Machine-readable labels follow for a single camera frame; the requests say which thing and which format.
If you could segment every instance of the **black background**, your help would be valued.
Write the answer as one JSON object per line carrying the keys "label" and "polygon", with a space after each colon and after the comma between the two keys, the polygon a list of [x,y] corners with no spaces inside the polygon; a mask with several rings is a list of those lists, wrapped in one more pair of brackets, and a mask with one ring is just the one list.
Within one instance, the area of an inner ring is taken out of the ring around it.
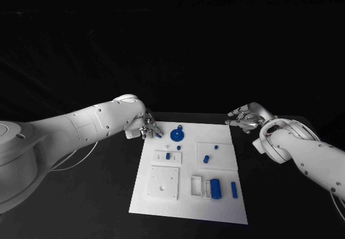
{"label": "black background", "polygon": [[0,14],[0,120],[134,94],[157,112],[258,102],[344,147],[344,5],[169,1],[13,7]]}

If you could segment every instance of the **blue object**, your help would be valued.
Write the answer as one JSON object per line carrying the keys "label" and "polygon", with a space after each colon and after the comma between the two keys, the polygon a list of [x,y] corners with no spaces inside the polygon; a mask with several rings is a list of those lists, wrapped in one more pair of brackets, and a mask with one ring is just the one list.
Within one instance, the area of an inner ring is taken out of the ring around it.
{"label": "blue object", "polygon": [[235,182],[231,182],[232,198],[237,198]]}
{"label": "blue object", "polygon": [[221,183],[219,179],[211,179],[211,198],[221,199]]}
{"label": "blue object", "polygon": [[175,141],[175,142],[181,142],[183,140],[183,137],[185,137],[185,134],[183,134],[183,131],[182,131],[182,125],[178,126],[178,129],[175,129],[172,132],[170,132],[170,139]]}
{"label": "blue object", "polygon": [[208,163],[208,160],[209,160],[209,156],[206,155],[204,159],[204,163]]}

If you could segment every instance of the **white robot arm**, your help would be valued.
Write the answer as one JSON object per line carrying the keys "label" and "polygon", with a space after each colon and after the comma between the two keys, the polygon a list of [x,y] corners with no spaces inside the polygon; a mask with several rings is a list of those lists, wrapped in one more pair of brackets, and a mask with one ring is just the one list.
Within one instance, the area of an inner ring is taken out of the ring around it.
{"label": "white robot arm", "polygon": [[127,138],[163,135],[134,95],[35,122],[0,121],[0,214],[30,196],[66,154],[123,130]]}
{"label": "white robot arm", "polygon": [[258,103],[243,106],[228,116],[231,126],[245,133],[263,126],[253,142],[260,153],[277,162],[293,159],[300,172],[341,199],[345,200],[345,152],[321,142],[312,130],[296,120],[279,119]]}

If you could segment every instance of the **table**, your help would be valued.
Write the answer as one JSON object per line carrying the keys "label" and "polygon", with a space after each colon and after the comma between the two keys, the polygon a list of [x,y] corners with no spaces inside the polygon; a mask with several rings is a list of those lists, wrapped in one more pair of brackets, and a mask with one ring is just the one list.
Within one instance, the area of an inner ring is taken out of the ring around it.
{"label": "table", "polygon": [[[157,121],[224,124],[225,114],[155,113]],[[296,119],[310,127],[303,117]],[[248,225],[130,214],[131,193],[143,140],[118,133],[98,142],[88,159],[72,169],[48,174],[27,200],[9,211],[0,238],[230,238],[290,232],[297,235],[342,226],[329,193],[306,178],[293,161],[277,164],[231,128]],[[88,153],[82,148],[65,166]]]}

